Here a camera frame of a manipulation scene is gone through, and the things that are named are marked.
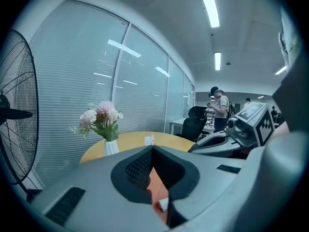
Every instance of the white vase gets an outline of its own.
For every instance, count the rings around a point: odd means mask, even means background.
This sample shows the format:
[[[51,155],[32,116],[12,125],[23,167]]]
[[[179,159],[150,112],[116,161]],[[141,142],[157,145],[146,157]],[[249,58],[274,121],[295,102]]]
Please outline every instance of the white vase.
[[[119,153],[117,141],[107,142],[104,140],[103,156],[109,156]]]

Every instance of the black chair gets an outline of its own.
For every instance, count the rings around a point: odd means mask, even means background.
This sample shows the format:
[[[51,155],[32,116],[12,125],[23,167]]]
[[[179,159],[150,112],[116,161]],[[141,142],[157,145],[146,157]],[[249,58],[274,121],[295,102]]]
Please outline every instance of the black chair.
[[[183,131],[176,136],[188,139],[193,142],[197,142],[197,139],[204,129],[206,124],[205,107],[194,106],[189,110],[189,118],[186,118],[183,122]]]

